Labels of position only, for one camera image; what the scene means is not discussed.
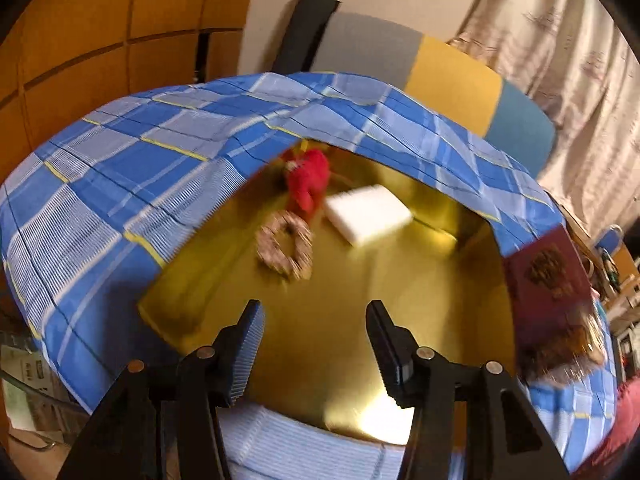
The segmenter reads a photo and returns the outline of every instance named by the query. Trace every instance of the metal screw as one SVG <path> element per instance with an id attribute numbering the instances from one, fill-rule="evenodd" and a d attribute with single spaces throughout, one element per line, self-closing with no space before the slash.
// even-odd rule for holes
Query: metal screw
<path id="1" fill-rule="evenodd" d="M 127 370 L 132 374 L 137 374 L 145 369 L 145 364 L 139 359 L 133 359 L 128 365 Z"/>
<path id="2" fill-rule="evenodd" d="M 497 362 L 497 361 L 489 361 L 486 365 L 486 370 L 490 373 L 490 374 L 494 374 L 494 375 L 499 375 L 502 373 L 502 365 Z"/>
<path id="3" fill-rule="evenodd" d="M 415 351 L 415 354 L 420 359 L 426 359 L 428 361 L 429 359 L 433 359 L 435 357 L 436 352 L 434 352 L 433 349 L 429 348 L 428 346 L 421 346 Z"/>
<path id="4" fill-rule="evenodd" d="M 213 349 L 213 347 L 201 346 L 200 348 L 198 348 L 196 355 L 198 356 L 198 359 L 209 359 L 210 357 L 213 357 L 215 353 L 216 351 Z"/>

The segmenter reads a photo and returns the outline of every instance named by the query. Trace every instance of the black cable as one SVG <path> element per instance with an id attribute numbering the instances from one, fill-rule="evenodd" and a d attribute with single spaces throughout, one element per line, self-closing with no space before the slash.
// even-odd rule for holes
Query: black cable
<path id="1" fill-rule="evenodd" d="M 20 390 L 24 391 L 27 394 L 35 395 L 43 398 L 46 402 L 49 402 L 50 404 L 55 404 L 56 406 L 59 406 L 60 408 L 65 408 L 66 410 L 69 410 L 71 412 L 82 413 L 83 415 L 87 414 L 87 412 L 79 404 L 75 404 L 73 402 L 67 402 L 66 400 L 60 400 L 60 399 L 56 399 L 55 397 L 51 397 L 50 395 L 47 395 L 39 390 L 36 390 L 35 388 L 32 388 L 28 384 L 25 384 L 22 381 L 16 379 L 14 376 L 12 376 L 11 374 L 8 374 L 2 369 L 0 369 L 0 378 L 4 379 L 9 384 L 12 384 L 16 388 L 19 388 Z"/>

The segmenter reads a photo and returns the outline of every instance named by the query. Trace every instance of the brown ring-shaped object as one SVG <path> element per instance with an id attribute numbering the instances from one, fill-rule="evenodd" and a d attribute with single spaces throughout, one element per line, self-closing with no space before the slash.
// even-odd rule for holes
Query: brown ring-shaped object
<path id="1" fill-rule="evenodd" d="M 295 237 L 294 256 L 282 252 L 275 235 L 288 229 Z M 270 268 L 296 280 L 311 277 L 313 235 L 308 224 L 290 211 L 278 211 L 255 235 L 258 257 Z"/>

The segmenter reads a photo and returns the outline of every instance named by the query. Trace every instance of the patterned curtain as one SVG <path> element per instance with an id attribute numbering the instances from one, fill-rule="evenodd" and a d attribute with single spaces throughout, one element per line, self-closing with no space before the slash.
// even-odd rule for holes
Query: patterned curtain
<path id="1" fill-rule="evenodd" d="M 598 0 L 479 0 L 450 44 L 512 82 L 554 122 L 556 146 L 538 181 L 590 235 L 634 222 L 640 65 Z"/>

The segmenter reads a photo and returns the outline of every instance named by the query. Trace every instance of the red plush toy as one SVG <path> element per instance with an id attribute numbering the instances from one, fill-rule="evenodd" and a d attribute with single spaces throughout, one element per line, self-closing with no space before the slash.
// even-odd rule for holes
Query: red plush toy
<path id="1" fill-rule="evenodd" d="M 311 216 L 320 205 L 329 183 L 329 161 L 320 150 L 308 150 L 287 162 L 289 208 Z"/>

